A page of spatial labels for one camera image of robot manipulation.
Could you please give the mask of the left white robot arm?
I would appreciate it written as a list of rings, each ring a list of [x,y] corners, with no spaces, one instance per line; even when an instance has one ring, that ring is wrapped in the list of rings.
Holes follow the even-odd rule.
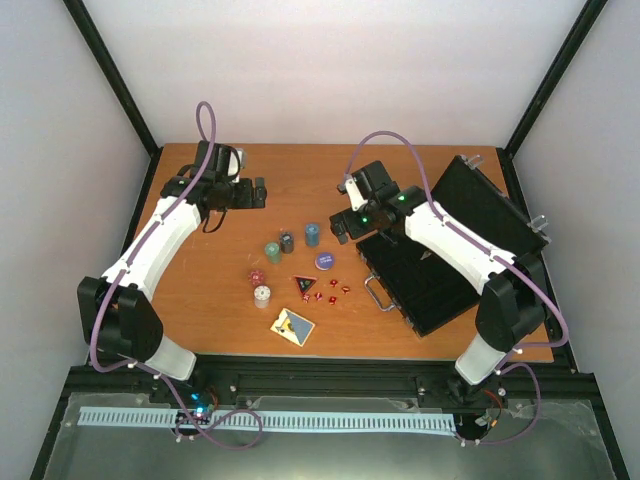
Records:
[[[206,395],[208,378],[195,369],[195,353],[168,337],[152,300],[182,244],[197,229],[210,230],[212,213],[265,207],[265,181],[242,177],[246,162],[241,148],[199,142],[195,160],[165,183],[149,221],[121,257],[100,277],[80,282],[81,325],[97,371],[109,370],[98,363],[104,352],[119,356],[123,366],[172,378],[186,402]]]

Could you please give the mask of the white poker chip stack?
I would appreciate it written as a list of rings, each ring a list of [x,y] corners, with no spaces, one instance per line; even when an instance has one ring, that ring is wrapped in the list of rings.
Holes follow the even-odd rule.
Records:
[[[271,289],[266,285],[259,285],[254,289],[254,305],[259,309],[265,309],[269,306],[271,298]]]

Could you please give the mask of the black aluminium base frame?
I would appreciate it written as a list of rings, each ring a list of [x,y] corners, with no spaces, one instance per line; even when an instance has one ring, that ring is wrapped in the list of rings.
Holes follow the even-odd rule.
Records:
[[[619,479],[628,478],[594,375],[579,373],[564,363],[535,363],[532,368],[543,399],[590,401],[613,472]],[[416,400],[420,407],[435,407],[446,412],[478,410],[478,401],[462,406],[445,395],[443,383],[452,374],[450,361],[203,355],[198,360],[196,380],[180,383],[177,388],[183,399],[189,399],[191,393],[212,387],[222,403],[233,406],[242,400],[264,396],[302,396],[408,398]],[[143,394],[154,403],[176,403],[162,381],[138,369],[119,368],[100,374],[89,365],[71,368],[33,467],[34,479],[43,478],[49,467],[63,415],[74,393]]]

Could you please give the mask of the green poker chip stack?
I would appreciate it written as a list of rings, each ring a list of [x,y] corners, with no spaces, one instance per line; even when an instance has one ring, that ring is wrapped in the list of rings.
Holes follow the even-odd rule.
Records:
[[[269,263],[278,264],[281,262],[281,249],[278,243],[276,242],[267,243],[264,247],[264,253]]]

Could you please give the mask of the black poker chip stack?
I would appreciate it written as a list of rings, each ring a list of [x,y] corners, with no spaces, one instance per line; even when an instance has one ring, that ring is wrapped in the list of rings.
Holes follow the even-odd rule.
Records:
[[[283,231],[279,235],[280,250],[283,254],[291,254],[295,248],[294,236],[289,231]]]

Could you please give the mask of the black triangular card box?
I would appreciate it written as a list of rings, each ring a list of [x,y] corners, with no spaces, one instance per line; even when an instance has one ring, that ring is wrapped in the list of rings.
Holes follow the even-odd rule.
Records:
[[[295,275],[294,281],[301,296],[307,294],[317,282],[316,277]]]

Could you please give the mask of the red poker chip stack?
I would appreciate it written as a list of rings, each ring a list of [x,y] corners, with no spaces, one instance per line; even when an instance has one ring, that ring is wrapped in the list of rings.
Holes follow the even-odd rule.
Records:
[[[252,270],[249,273],[249,281],[253,287],[265,284],[265,273],[260,269]]]

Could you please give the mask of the blue poker chip stack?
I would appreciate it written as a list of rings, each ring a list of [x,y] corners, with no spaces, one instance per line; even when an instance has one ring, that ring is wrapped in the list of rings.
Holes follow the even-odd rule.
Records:
[[[317,247],[320,239],[320,227],[316,223],[308,223],[304,229],[305,244],[308,247]]]

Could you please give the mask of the playing card deck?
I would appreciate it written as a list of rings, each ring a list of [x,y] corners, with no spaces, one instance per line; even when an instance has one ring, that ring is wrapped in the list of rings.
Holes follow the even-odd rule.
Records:
[[[303,347],[315,328],[315,324],[290,309],[283,308],[270,327],[270,331]]]

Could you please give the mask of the purple blind button chips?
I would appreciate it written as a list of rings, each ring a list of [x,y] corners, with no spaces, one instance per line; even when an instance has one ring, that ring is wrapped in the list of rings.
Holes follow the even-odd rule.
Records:
[[[314,260],[315,267],[320,271],[327,271],[334,267],[335,257],[329,252],[319,253]]]

